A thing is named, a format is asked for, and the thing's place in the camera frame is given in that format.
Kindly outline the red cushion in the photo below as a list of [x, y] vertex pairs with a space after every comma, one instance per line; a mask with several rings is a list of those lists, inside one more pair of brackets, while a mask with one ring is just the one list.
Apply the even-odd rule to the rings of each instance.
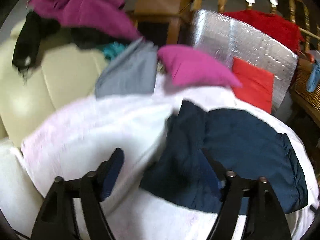
[[242, 87], [233, 87], [235, 96], [271, 114], [274, 74], [237, 57], [233, 58], [232, 71]]

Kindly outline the dark red blanket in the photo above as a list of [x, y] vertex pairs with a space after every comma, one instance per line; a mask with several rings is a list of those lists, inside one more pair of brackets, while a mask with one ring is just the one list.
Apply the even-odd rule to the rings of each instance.
[[266, 33], [294, 53], [299, 49], [300, 42], [304, 42], [299, 27], [275, 14], [267, 14], [255, 10], [225, 12], [224, 15], [245, 22]]

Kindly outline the teal garment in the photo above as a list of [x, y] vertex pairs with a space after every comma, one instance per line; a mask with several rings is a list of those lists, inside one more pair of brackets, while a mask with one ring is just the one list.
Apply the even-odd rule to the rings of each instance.
[[120, 53], [127, 48], [127, 44], [122, 44], [117, 41], [103, 45], [100, 49], [108, 60], [115, 59]]

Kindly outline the grey garment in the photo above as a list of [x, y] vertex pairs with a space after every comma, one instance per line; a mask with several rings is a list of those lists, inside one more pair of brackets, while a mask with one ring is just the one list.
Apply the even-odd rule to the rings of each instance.
[[98, 77], [96, 98], [110, 95], [152, 94], [157, 73], [157, 50], [151, 41], [133, 41]]

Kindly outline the black garment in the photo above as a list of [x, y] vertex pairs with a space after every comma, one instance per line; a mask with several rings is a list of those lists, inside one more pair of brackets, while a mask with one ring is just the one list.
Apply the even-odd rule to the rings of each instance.
[[34, 11], [28, 12], [25, 23], [17, 38], [12, 65], [24, 79], [28, 70], [36, 67], [40, 43], [62, 31], [81, 49], [92, 49], [111, 42], [111, 37], [94, 28], [62, 27], [55, 19], [42, 18]]

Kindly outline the pale pink bed blanket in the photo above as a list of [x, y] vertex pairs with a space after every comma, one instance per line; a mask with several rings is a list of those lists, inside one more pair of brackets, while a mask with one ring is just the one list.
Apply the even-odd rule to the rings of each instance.
[[222, 87], [174, 89], [158, 75], [154, 94], [78, 100], [49, 117], [16, 148], [1, 140], [1, 211], [13, 229], [30, 236], [54, 178], [76, 179], [95, 170], [116, 147], [125, 153], [116, 187], [102, 204], [117, 239], [205, 239], [214, 213], [171, 204], [139, 189], [143, 171], [164, 147], [167, 118], [188, 99], [205, 110], [248, 111], [288, 135], [304, 171], [308, 206], [319, 206], [316, 176], [294, 131]]

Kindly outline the wicker basket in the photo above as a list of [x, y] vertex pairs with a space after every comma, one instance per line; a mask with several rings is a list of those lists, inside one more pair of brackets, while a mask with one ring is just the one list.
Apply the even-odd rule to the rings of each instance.
[[310, 50], [309, 52], [300, 54], [292, 91], [306, 102], [311, 110], [315, 112], [316, 116], [319, 116], [319, 83], [314, 92], [310, 93], [306, 91], [306, 83], [315, 61], [319, 62], [319, 50]]

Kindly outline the wooden pillar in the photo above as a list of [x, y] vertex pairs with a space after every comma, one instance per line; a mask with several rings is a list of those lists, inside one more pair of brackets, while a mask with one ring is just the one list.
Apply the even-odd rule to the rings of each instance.
[[190, 8], [189, 0], [137, 0], [131, 18], [138, 31], [157, 46], [185, 44]]

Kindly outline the light blue cloth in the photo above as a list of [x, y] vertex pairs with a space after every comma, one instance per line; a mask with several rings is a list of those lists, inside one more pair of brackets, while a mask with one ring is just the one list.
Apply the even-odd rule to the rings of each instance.
[[312, 71], [306, 83], [306, 91], [310, 93], [314, 92], [315, 89], [317, 88], [319, 80], [320, 80], [320, 65], [318, 61], [315, 61], [312, 65]]

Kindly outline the wooden stair railing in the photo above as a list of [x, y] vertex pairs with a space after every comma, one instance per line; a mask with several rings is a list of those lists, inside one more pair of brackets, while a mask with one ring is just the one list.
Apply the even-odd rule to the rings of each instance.
[[[189, 0], [191, 3], [191, 10], [199, 10], [202, 7], [202, 2], [203, 0]], [[217, 0], [217, 12], [223, 14], [226, 11], [226, 4], [228, 0]], [[289, 19], [290, 22], [296, 23], [296, 3], [304, 3], [303, 0], [288, 0], [289, 3]], [[245, 0], [246, 4], [246, 9], [251, 10], [253, 9], [253, 6], [255, 4], [255, 0]], [[277, 12], [277, 7], [279, 5], [278, 0], [269, 0], [270, 4], [270, 13], [271, 14], [276, 14]], [[299, 27], [300, 31], [305, 35], [305, 43], [304, 47], [306, 50], [310, 49], [310, 41], [311, 39], [316, 39], [319, 41], [319, 24], [316, 24], [317, 28], [317, 33], [314, 34], [311, 32], [311, 27], [310, 27], [310, 14], [308, 7], [306, 5], [303, 5], [303, 11], [304, 11], [304, 27]]]

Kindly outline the navy blue padded jacket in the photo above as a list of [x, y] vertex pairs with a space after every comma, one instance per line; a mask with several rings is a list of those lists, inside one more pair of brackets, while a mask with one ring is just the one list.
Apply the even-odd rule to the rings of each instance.
[[140, 187], [176, 205], [217, 213], [221, 202], [204, 179], [199, 155], [207, 152], [246, 179], [266, 177], [285, 213], [304, 208], [308, 189], [289, 137], [247, 111], [205, 111], [184, 101], [167, 120], [165, 149], [144, 173]]

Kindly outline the cream leather sofa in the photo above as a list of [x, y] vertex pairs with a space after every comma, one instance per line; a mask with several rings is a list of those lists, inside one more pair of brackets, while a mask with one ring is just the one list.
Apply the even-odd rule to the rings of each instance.
[[23, 25], [18, 22], [1, 44], [1, 138], [16, 147], [56, 110], [91, 95], [108, 65], [102, 52], [79, 49], [62, 30], [41, 42], [37, 68], [24, 81], [12, 65]]

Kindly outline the silver foil insulation panel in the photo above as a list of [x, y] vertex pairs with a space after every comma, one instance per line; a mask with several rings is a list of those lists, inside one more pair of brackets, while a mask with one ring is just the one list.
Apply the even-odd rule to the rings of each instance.
[[238, 57], [274, 74], [272, 114], [289, 89], [298, 56], [258, 29], [218, 12], [200, 9], [191, 21], [190, 44], [231, 68]]

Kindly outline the magenta pillow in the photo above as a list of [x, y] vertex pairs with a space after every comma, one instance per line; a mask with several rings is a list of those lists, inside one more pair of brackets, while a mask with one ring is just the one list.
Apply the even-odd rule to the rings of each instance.
[[193, 47], [179, 44], [166, 45], [158, 50], [157, 56], [175, 86], [242, 86], [239, 79], [226, 66]]

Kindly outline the purple fleece jacket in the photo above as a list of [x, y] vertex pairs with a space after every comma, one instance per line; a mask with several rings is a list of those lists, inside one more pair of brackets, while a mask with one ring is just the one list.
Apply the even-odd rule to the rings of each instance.
[[142, 35], [123, 7], [125, 0], [30, 0], [42, 18], [57, 20], [63, 27], [88, 27], [108, 36], [134, 41]]

